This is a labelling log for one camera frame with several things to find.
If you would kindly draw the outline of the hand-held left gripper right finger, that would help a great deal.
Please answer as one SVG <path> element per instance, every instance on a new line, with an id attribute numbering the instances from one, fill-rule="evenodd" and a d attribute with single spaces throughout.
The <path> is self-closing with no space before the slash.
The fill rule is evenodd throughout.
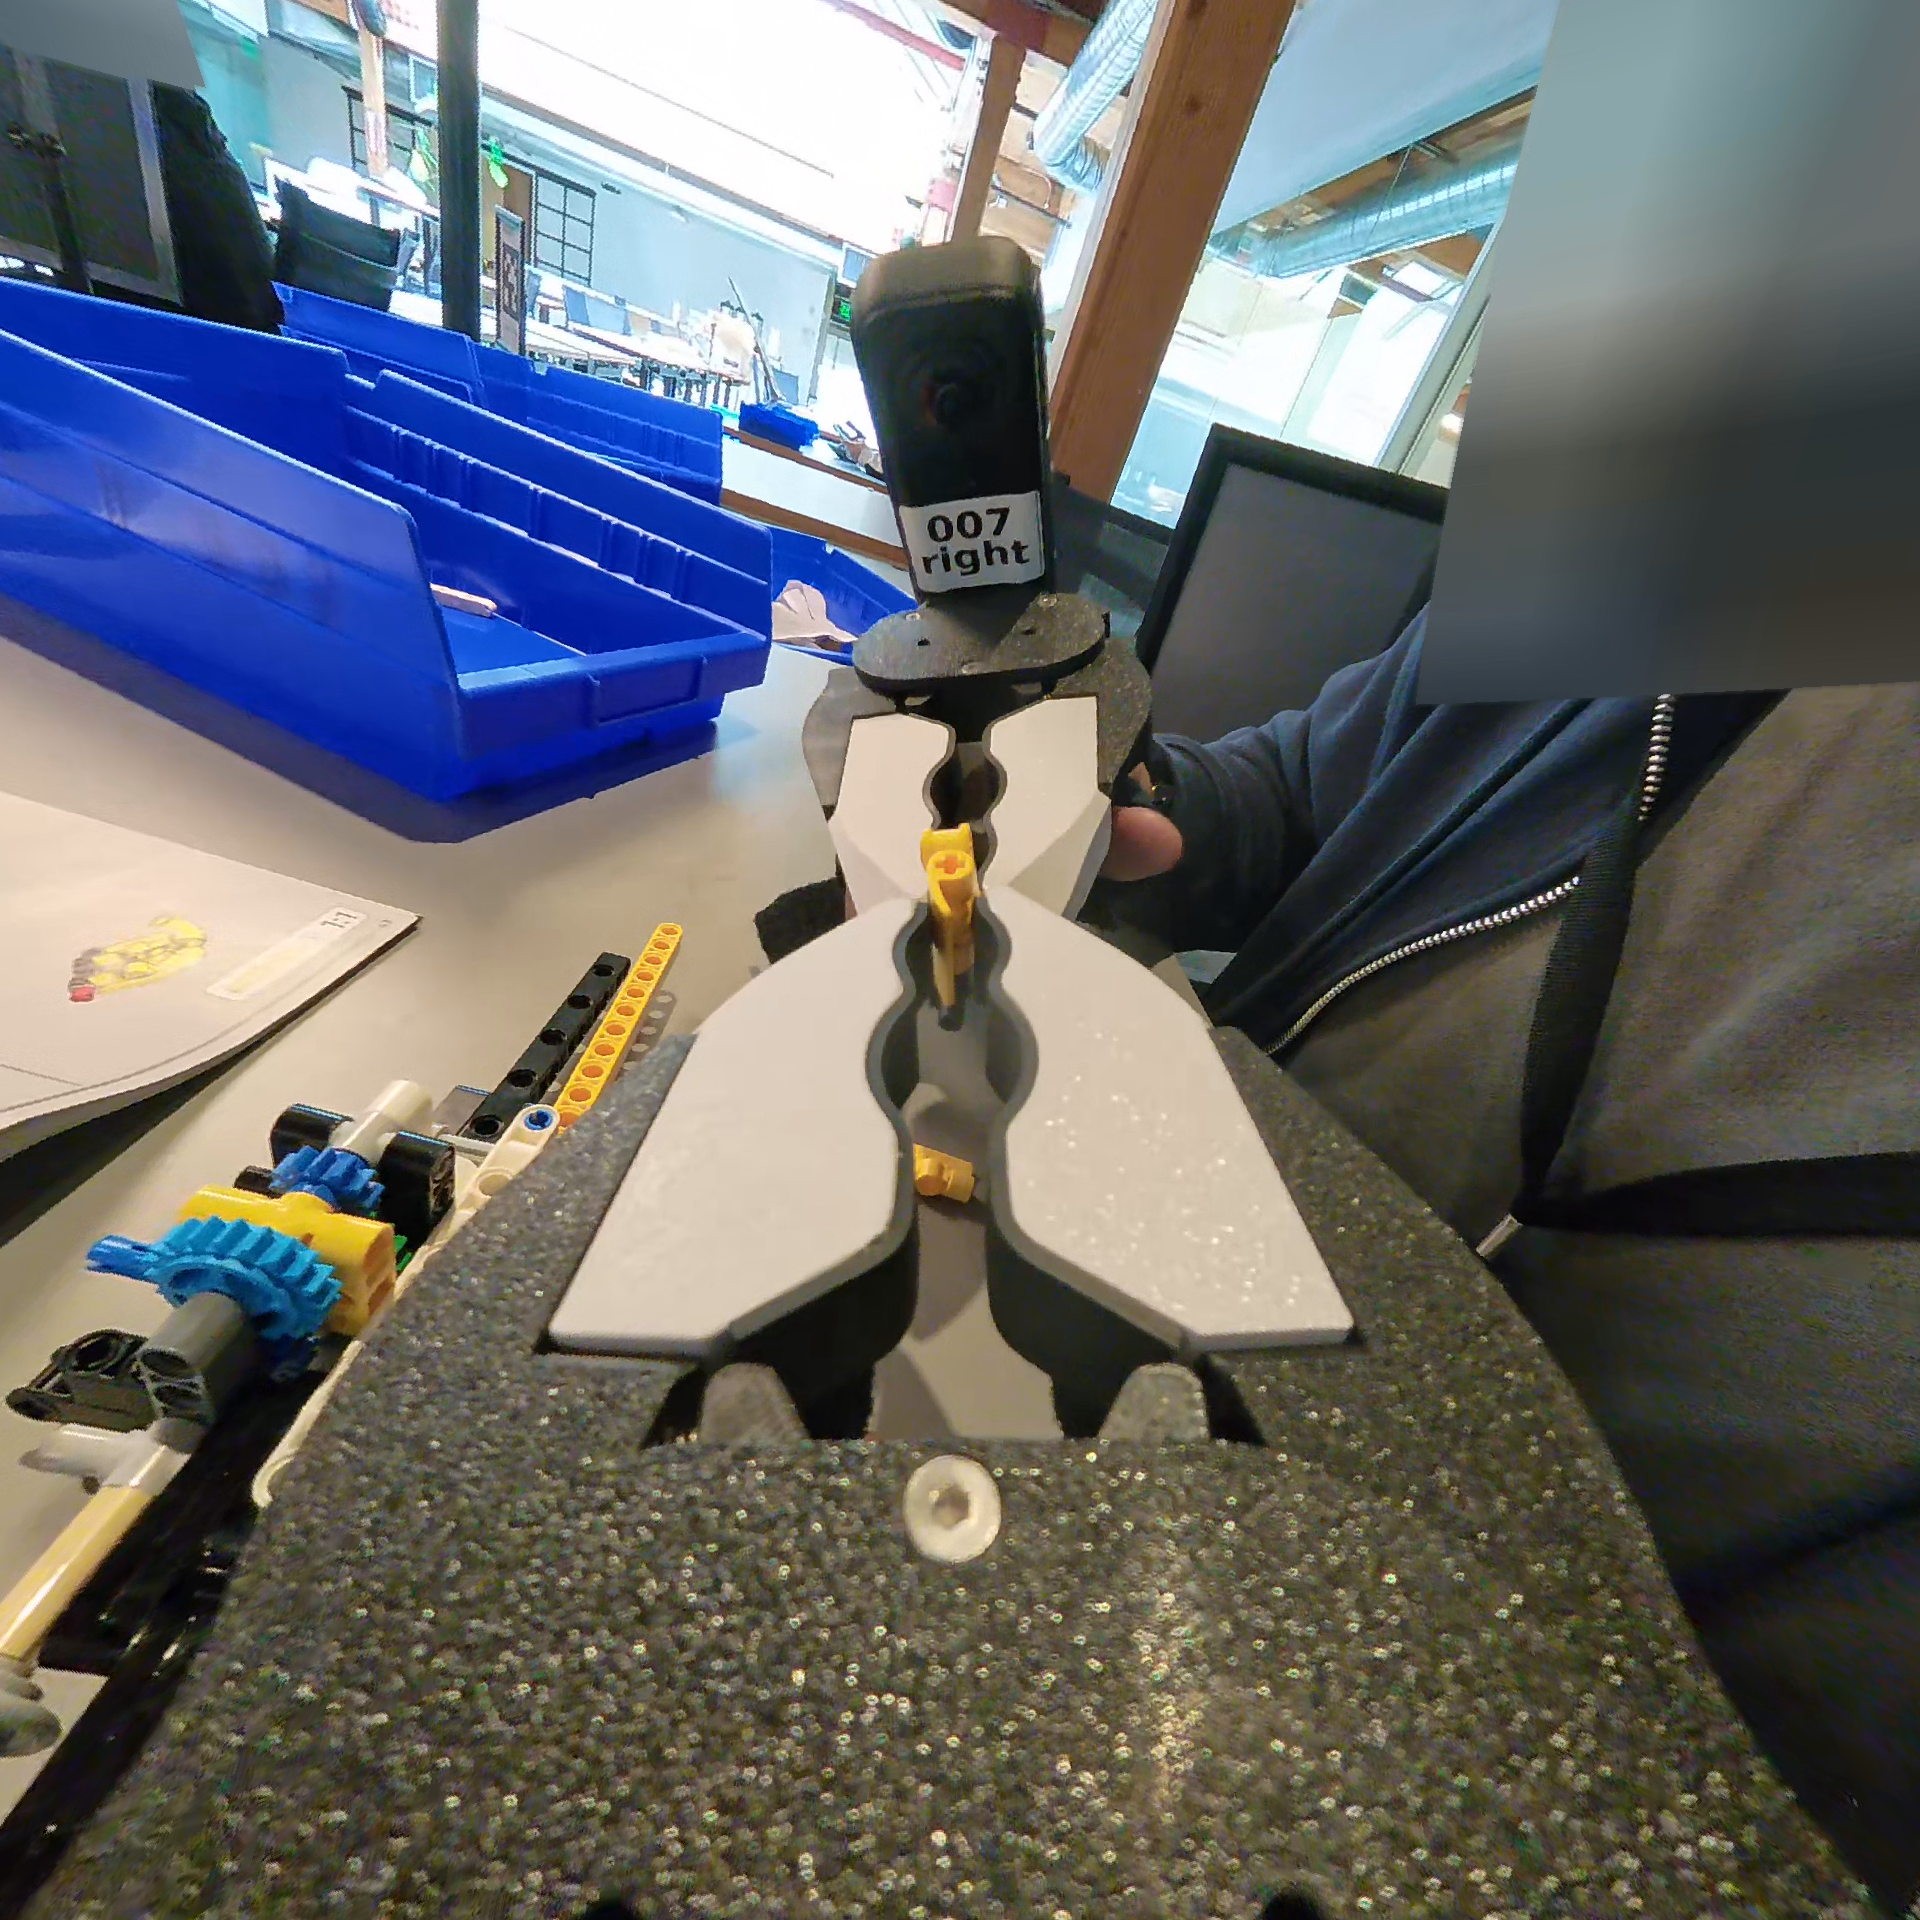
<path id="1" fill-rule="evenodd" d="M 1170 1349 L 1335 1344 L 1352 1313 L 1210 1025 L 1023 895 L 988 898 L 1009 1034 L 994 1223 L 1022 1258 Z"/>

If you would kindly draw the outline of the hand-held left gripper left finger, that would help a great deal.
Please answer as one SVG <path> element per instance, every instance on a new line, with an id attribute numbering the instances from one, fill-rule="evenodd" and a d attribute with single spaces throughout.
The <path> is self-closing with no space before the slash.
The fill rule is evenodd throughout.
<path id="1" fill-rule="evenodd" d="M 921 925 L 880 903 L 706 1016 L 553 1310 L 557 1350 L 717 1358 L 910 1246 Z"/>

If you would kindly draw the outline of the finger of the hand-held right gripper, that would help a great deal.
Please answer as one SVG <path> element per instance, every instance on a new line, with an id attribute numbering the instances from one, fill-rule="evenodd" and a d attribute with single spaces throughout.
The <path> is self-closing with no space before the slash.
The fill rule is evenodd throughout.
<path id="1" fill-rule="evenodd" d="M 953 747 L 949 723 L 910 710 L 852 722 L 830 834 L 854 915 L 926 899 L 921 839 L 937 825 L 930 784 Z"/>
<path id="2" fill-rule="evenodd" d="M 1112 803 L 1098 782 L 1096 697 L 1042 698 L 1009 710 L 983 741 L 998 776 L 984 816 L 989 911 L 1002 920 L 1020 898 L 1071 920 L 1112 837 Z"/>

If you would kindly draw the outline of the yellow lego connector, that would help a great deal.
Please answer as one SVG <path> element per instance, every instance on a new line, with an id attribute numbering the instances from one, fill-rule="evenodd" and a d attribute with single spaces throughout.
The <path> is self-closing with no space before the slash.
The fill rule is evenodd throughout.
<path id="1" fill-rule="evenodd" d="M 942 1029 L 956 1030 L 964 1022 L 964 993 L 976 960 L 980 880 L 973 827 L 958 823 L 926 830 L 918 858 L 928 895 L 930 977 Z"/>

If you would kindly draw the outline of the lego technic vehicle model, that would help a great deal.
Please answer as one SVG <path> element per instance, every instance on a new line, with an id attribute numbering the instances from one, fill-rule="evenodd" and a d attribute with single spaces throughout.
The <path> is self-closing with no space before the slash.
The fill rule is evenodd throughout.
<path id="1" fill-rule="evenodd" d="M 94 1272 L 166 1303 L 154 1331 L 66 1342 L 7 1393 L 45 1427 L 22 1455 L 86 1498 L 5 1593 L 5 1758 L 63 1737 L 44 1654 L 114 1673 L 164 1590 L 234 1505 L 264 1510 L 398 1295 L 660 1039 L 682 928 L 600 953 L 490 1088 L 392 1081 L 353 1113 L 293 1104 L 264 1166 L 206 1183 L 153 1239 L 109 1234 Z"/>

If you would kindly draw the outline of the lego instruction booklet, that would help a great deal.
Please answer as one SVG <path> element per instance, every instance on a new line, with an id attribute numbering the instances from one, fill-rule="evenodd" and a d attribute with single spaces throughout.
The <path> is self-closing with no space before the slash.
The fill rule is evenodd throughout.
<path id="1" fill-rule="evenodd" d="M 2 1159 L 225 1062 L 413 911 L 2 797 Z"/>

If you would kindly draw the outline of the blue plastic parts bin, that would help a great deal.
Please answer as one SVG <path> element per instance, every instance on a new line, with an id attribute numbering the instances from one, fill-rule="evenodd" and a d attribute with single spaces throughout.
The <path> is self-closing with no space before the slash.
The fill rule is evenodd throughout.
<path id="1" fill-rule="evenodd" d="M 660 747 L 764 675 L 769 631 L 557 552 L 516 579 L 442 610 L 404 510 L 5 334 L 5 595 L 420 797 Z"/>

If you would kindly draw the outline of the person's right hand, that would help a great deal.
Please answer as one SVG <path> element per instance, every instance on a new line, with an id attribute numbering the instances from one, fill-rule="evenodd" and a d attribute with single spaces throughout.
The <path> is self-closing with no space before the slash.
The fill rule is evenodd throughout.
<path id="1" fill-rule="evenodd" d="M 1110 839 L 1098 878 L 1140 881 L 1170 873 L 1183 856 L 1183 837 L 1170 816 L 1170 779 L 1140 760 L 1116 786 Z"/>

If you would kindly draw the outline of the wooden pillar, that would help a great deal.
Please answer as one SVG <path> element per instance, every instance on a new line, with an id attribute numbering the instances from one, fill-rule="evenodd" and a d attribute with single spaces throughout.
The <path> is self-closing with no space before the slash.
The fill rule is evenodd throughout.
<path id="1" fill-rule="evenodd" d="M 1050 459 L 1110 499 L 1294 16 L 1160 1 L 1048 359 Z"/>

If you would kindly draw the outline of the black flat monitor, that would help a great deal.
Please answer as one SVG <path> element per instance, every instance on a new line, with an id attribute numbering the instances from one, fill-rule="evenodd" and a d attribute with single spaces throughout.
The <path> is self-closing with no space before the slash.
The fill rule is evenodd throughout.
<path id="1" fill-rule="evenodd" d="M 1433 589 L 1449 491 L 1213 422 L 1135 653 L 1160 734 L 1210 741 L 1312 704 Z"/>

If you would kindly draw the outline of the black stand pole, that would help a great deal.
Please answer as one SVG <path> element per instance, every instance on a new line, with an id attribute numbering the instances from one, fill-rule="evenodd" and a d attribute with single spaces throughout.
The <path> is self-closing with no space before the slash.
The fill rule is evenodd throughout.
<path id="1" fill-rule="evenodd" d="M 436 1 L 440 322 L 481 337 L 478 1 Z"/>

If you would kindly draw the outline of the black office chair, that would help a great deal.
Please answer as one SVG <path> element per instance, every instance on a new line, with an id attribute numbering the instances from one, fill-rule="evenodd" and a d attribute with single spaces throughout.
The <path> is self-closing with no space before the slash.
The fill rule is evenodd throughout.
<path id="1" fill-rule="evenodd" d="M 277 184 L 277 285 L 388 313 L 413 235 L 317 202 L 293 178 Z"/>

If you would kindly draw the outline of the black computer monitor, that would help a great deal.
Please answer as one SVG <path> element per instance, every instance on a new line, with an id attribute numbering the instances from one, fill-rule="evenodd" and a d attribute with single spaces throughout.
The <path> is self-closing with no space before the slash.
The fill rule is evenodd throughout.
<path id="1" fill-rule="evenodd" d="M 2 257 L 175 306 L 153 85 L 2 49 Z"/>

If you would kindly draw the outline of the silver ventilation duct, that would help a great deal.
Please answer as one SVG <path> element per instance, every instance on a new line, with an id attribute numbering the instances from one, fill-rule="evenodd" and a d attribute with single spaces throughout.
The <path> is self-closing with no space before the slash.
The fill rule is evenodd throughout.
<path id="1" fill-rule="evenodd" d="M 1254 230 L 1242 223 L 1217 230 L 1206 243 L 1206 255 L 1282 281 L 1343 269 L 1369 255 L 1420 248 L 1455 232 L 1487 232 L 1503 217 L 1522 138 L 1525 131 L 1514 130 L 1436 174 L 1398 175 L 1341 202 L 1316 223 L 1287 230 Z"/>

